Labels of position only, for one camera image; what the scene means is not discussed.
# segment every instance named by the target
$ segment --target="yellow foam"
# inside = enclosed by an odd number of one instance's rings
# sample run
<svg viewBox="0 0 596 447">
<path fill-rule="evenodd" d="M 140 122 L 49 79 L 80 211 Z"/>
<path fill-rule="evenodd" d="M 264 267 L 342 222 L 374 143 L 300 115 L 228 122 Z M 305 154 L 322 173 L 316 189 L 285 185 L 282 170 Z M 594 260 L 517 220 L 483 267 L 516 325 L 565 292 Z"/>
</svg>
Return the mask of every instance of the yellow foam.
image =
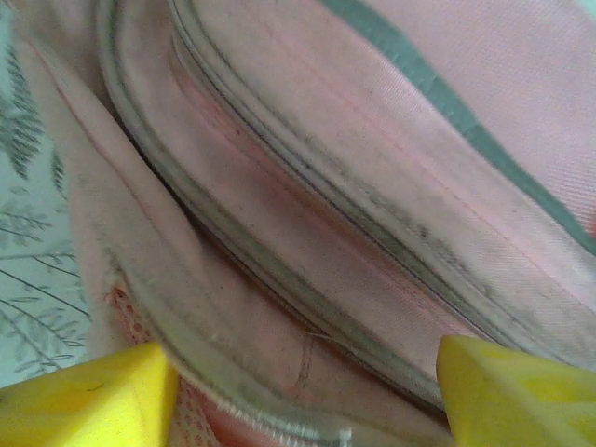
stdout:
<svg viewBox="0 0 596 447">
<path fill-rule="evenodd" d="M 459 447 L 596 445 L 596 373 L 463 336 L 437 364 Z"/>
<path fill-rule="evenodd" d="M 0 447 L 162 447 L 178 387 L 146 344 L 0 389 Z"/>
</svg>

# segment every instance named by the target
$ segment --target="white patterned surface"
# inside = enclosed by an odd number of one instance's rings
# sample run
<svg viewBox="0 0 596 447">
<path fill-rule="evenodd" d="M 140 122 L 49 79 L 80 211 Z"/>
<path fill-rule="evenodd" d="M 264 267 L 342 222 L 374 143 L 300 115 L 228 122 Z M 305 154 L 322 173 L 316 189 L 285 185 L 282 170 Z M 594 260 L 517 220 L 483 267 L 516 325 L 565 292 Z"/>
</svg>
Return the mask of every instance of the white patterned surface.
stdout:
<svg viewBox="0 0 596 447">
<path fill-rule="evenodd" d="M 81 361 L 89 317 L 53 143 L 0 4 L 0 386 Z"/>
</svg>

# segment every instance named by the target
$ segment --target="green edging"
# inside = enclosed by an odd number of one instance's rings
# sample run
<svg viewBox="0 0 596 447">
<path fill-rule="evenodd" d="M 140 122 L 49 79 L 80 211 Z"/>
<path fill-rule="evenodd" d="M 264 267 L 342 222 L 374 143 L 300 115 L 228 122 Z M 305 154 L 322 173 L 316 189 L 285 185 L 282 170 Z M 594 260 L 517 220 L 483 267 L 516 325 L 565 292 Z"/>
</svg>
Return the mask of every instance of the green edging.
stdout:
<svg viewBox="0 0 596 447">
<path fill-rule="evenodd" d="M 538 204 L 579 245 L 596 255 L 596 240 L 540 182 L 518 165 L 400 30 L 360 0 L 318 0 L 375 46 L 484 159 Z"/>
</svg>

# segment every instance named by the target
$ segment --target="yellow object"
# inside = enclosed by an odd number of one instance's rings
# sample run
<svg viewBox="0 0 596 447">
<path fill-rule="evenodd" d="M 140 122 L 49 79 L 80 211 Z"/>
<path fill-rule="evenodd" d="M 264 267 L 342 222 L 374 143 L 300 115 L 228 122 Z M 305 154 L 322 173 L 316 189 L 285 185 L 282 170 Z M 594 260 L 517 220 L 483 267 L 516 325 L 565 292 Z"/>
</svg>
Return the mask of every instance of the yellow object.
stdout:
<svg viewBox="0 0 596 447">
<path fill-rule="evenodd" d="M 139 345 L 0 389 L 1 447 L 162 447 L 177 373 Z"/>
<path fill-rule="evenodd" d="M 448 336 L 437 374 L 458 447 L 596 445 L 596 372 Z"/>
</svg>

